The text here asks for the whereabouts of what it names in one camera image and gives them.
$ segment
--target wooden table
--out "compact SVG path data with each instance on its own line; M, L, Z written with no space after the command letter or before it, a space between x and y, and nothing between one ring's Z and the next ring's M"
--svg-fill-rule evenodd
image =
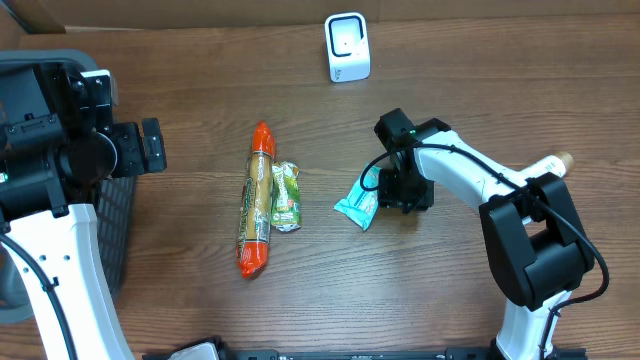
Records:
M640 356L640 16L370 24L371 77L331 84L322 25L25 36L110 69L123 121L158 117L169 168L140 179L128 275L116 301L137 356L221 335L234 348L425 350L488 345L504 296L480 223L447 190L436 206L381 210L363 233L333 205L383 152L394 108L439 117L514 168L555 150L611 269L597 301L563 313L554 342ZM268 269L240 277L234 240L259 119L298 164L304 225L271 235ZM578 293L595 289L592 271ZM0 327L0 357L40 359L34 321Z

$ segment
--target blue packet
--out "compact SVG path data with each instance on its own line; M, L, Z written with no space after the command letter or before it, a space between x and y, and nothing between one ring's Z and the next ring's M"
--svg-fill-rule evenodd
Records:
M380 178L380 168L374 166L364 177L366 187L378 186ZM378 210L378 191L365 191L360 186L360 177L353 184L349 195L340 200L333 207L358 224L363 231L366 231L373 221L373 217Z

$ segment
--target green candy wrapper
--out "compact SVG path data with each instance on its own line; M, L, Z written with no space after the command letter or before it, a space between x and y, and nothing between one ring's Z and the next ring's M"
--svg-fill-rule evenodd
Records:
M302 225L298 190L299 169L295 164L283 161L273 164L271 170L273 173L271 225L282 232L298 229Z

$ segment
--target black cable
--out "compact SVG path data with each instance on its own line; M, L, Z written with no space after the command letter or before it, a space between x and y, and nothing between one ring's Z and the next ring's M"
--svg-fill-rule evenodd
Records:
M463 155L464 157L466 157L469 160L473 161L474 163L476 163L476 165L480 166L483 170L485 170L491 176L493 176L496 179L498 179L498 181L504 183L505 185L509 186L510 188L513 188L518 193L520 193L523 196L527 197L536 206L540 207L544 212L546 212L548 215L553 217L557 222L562 223L562 225L564 225L569 230L571 230L571 232L573 232L578 237L578 239L582 242L582 244L584 246L586 246L593 253L594 257L596 258L596 261L598 262L598 266L600 266L600 270L602 271L602 284L600 285L598 290L596 290L596 291L594 291L594 292L592 292L590 294L587 294L587 295L579 296L579 297L574 298L574 299L565 300L565 301L563 301L561 303L558 303L557 305L555 305L551 309L549 309L549 316L547 317L547 322L545 324L544 332L542 334L542 339L541 339L541 342L540 342L540 345L539 345L539 347L540 347L540 360L544 360L545 344L547 342L547 339L549 338L549 333L551 332L551 325L553 324L553 318L555 316L560 316L560 314L559 314L560 309L562 309L562 308L564 308L566 306L569 306L569 305L579 304L579 303L583 303L583 302L586 302L586 301L593 300L593 299L601 296L602 294L604 294L605 291L607 291L607 288L609 287L609 268L607 267L607 263L604 261L604 258L602 257L602 254L600 254L600 252L595 247L595 245L593 245L593 243L591 243L591 241L589 241L589 239L584 234L582 234L582 232L580 232L578 229L576 229L575 226L573 226L571 223L569 223L569 221L567 221L567 219L565 219L560 214L558 214L549 205L544 203L538 197L536 197L533 194L529 193L525 188L520 187L517 184L513 183L511 180L507 179L503 174L501 174L498 171L494 170L492 167L487 165L484 161L480 160L477 156L473 155L472 153L470 153L470 152L468 152L466 150L463 150L463 149L460 149L460 148L458 148L456 146L453 146L453 145L415 143L415 144L406 146L406 147L401 148L401 149L387 151L384 154L382 154L382 155L378 156L377 158L375 158L371 163L369 163L369 165L367 165L367 167L365 167L364 172L360 176L360 186L362 187L362 189L365 190L365 191L375 191L375 190L378 190L380 188L379 184L377 186L375 186L375 187L372 187L372 188L366 187L364 185L364 178L365 178L366 174L369 172L369 170L371 170L371 168L375 164L380 162L382 159L390 156L391 154L402 152L402 151L411 151L411 150L417 149L417 148L447 150L447 151L451 151L451 152L455 152L455 153L458 153L460 155Z
M62 337L64 338L64 343L67 347L67 354L69 355L69 360L77 360L78 355L76 354L76 348L73 343L73 338L71 337L71 329L69 328L69 323L67 322L67 317L64 315L64 311L62 310L62 305L60 304L60 300L58 299L58 295L54 290L54 284L49 281L49 277L44 273L40 265L27 253L20 245L18 245L15 241L11 240L7 235L0 234L0 242L4 243L9 249L13 250L25 263L27 266L33 270L33 273L36 275L40 283L42 284L42 290L47 293L49 296L49 301L51 301L51 306L53 307L53 311L58 318L58 323L60 324L60 330L62 331Z

